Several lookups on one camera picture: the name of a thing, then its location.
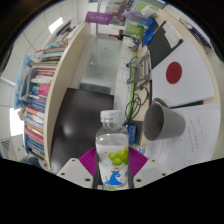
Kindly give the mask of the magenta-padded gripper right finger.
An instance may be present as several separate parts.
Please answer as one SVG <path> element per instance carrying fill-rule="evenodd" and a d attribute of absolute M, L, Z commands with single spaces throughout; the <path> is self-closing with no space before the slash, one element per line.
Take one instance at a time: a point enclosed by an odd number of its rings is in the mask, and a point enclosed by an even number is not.
<path fill-rule="evenodd" d="M 147 159 L 136 149 L 129 148 L 128 187 L 136 189 L 165 177 L 167 172 L 157 160 Z"/>

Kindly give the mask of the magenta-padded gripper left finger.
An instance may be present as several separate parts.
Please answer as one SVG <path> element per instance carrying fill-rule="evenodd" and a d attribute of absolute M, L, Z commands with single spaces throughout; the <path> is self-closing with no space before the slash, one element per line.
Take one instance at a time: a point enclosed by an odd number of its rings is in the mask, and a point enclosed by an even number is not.
<path fill-rule="evenodd" d="M 88 150 L 80 158 L 70 158 L 58 176 L 78 186 L 96 189 L 99 182 L 96 148 Z"/>

